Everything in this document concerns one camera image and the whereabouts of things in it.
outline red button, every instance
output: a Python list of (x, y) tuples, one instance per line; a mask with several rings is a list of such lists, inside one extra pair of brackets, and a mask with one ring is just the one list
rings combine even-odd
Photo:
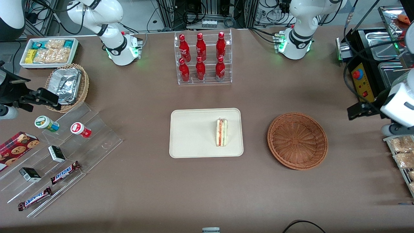
[(358, 70), (357, 71), (354, 71), (352, 73), (352, 77), (355, 78), (355, 79), (359, 78), (359, 76), (361, 76), (361, 73)]

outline brown table surface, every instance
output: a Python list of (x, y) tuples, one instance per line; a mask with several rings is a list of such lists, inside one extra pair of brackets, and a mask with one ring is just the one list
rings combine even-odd
[[(414, 206), (397, 205), (411, 198), (380, 132), (389, 121), (348, 121), (356, 98), (336, 62), (342, 30), (320, 27), (298, 61), (249, 30), (232, 30), (233, 83), (212, 87), (177, 85), (174, 33), (149, 35), (143, 58), (125, 67), (108, 59), (98, 37), (78, 37), (87, 103), (125, 141), (35, 218), (0, 193), (0, 232), (282, 232), (296, 219), (327, 232), (413, 232)], [(36, 89), (50, 72), (22, 68), (20, 75)], [(227, 107), (241, 111), (242, 156), (170, 157), (172, 111)], [(33, 122), (41, 114), (60, 116), (43, 106), (19, 112), (0, 121), (1, 142), (18, 131), (40, 134)], [(324, 128), (329, 151), (315, 169), (288, 169), (267, 147), (270, 122), (286, 112), (308, 114)]]

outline sandwich slice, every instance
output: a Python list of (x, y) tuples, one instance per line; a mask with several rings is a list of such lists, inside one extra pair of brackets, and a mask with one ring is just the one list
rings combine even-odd
[(226, 146), (227, 145), (227, 120), (218, 119), (217, 120), (217, 129), (216, 129), (216, 146)]

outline wicker basket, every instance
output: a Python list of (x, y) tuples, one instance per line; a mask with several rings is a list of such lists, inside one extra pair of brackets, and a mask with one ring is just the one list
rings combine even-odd
[(328, 151), (322, 127), (310, 116), (298, 112), (276, 117), (267, 132), (267, 143), (277, 160), (296, 170), (318, 166)]
[[(84, 102), (84, 100), (86, 99), (86, 95), (88, 95), (88, 88), (89, 88), (89, 78), (88, 78), (88, 74), (78, 64), (70, 64), (70, 65), (66, 65), (66, 66), (59, 67), (58, 69), (69, 69), (69, 68), (77, 68), (77, 69), (81, 70), (81, 72), (82, 72), (82, 76), (81, 76), (80, 84), (79, 84), (79, 90), (78, 90), (78, 94), (76, 96), (76, 102), (74, 104), (72, 104), (72, 105), (62, 105), (62, 108), (60, 109), (60, 111), (58, 111), (56, 109), (53, 109), (53, 108), (51, 108), (49, 106), (46, 106), (51, 111), (66, 113), (69, 110), (71, 110), (72, 108), (74, 108), (75, 106), (77, 106), (79, 103)], [(52, 74), (49, 75), (49, 78), (46, 81), (46, 85), (45, 85), (45, 88), (46, 89), (49, 86), (49, 82), (51, 80), (51, 77), (52, 77)]]

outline small black box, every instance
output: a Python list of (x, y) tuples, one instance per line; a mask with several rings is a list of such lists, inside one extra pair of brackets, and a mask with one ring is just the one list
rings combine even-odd
[(49, 146), (49, 153), (52, 156), (53, 161), (56, 162), (64, 162), (65, 161), (65, 156), (63, 155), (62, 150), (57, 147), (57, 146)]
[(38, 182), (41, 180), (39, 174), (37, 174), (36, 170), (31, 167), (22, 167), (19, 170), (19, 173), (23, 176), (26, 181)]

